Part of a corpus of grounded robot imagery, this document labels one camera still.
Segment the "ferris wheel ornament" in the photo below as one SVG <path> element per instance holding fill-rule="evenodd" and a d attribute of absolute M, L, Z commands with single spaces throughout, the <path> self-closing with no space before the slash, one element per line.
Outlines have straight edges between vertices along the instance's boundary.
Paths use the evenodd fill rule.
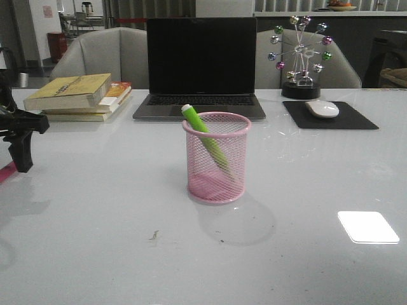
<path fill-rule="evenodd" d="M 312 70 L 318 74 L 324 69 L 322 62 L 330 60 L 332 54 L 328 51 L 317 51 L 316 46 L 329 46 L 333 42 L 333 39 L 331 36 L 323 36 L 321 41 L 309 43 L 308 41 L 311 40 L 315 34 L 321 34 L 328 28 L 325 23 L 318 24 L 316 32 L 305 39 L 304 32 L 310 22 L 311 18 L 309 16 L 291 16 L 290 24 L 294 25 L 296 41 L 295 44 L 284 43 L 291 45 L 293 49 L 284 53 L 277 54 L 271 52 L 268 54 L 268 59 L 272 62 L 276 61 L 281 55 L 288 54 L 293 57 L 292 67 L 287 67 L 283 60 L 277 61 L 275 64 L 277 70 L 283 71 L 289 69 L 286 72 L 287 81 L 282 85 L 281 94 L 285 97 L 313 99 L 321 95 L 320 86 L 310 77 L 310 71 Z M 284 28 L 281 25 L 276 26 L 274 28 L 275 35 L 270 38 L 270 43 L 282 43 L 278 35 L 282 34 L 283 31 Z"/>

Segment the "black mouse pad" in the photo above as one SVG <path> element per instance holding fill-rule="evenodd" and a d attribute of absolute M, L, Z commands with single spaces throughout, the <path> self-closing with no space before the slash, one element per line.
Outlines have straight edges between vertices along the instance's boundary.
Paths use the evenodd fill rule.
<path fill-rule="evenodd" d="M 333 102 L 339 108 L 335 118 L 316 118 L 307 109 L 304 101 L 283 102 L 295 123 L 300 128 L 313 129 L 379 129 L 375 124 L 345 102 Z"/>

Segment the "laptop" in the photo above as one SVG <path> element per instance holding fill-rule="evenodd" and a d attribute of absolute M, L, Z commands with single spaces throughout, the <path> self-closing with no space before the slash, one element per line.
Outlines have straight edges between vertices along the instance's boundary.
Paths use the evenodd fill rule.
<path fill-rule="evenodd" d="M 256 27 L 253 17 L 148 19 L 149 94 L 133 118 L 181 119 L 184 104 L 265 118 L 254 94 Z"/>

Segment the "laptop keyboard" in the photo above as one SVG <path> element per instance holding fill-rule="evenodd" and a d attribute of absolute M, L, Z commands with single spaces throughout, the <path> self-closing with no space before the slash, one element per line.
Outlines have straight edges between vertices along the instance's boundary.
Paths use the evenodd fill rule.
<path fill-rule="evenodd" d="M 254 105 L 247 95 L 153 95 L 148 105 Z"/>

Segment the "laptop screen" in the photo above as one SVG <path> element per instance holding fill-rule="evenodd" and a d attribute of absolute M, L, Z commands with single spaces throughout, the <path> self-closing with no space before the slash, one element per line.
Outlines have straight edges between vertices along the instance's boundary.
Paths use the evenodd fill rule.
<path fill-rule="evenodd" d="M 150 93 L 253 93 L 256 27 L 251 17 L 149 19 Z"/>

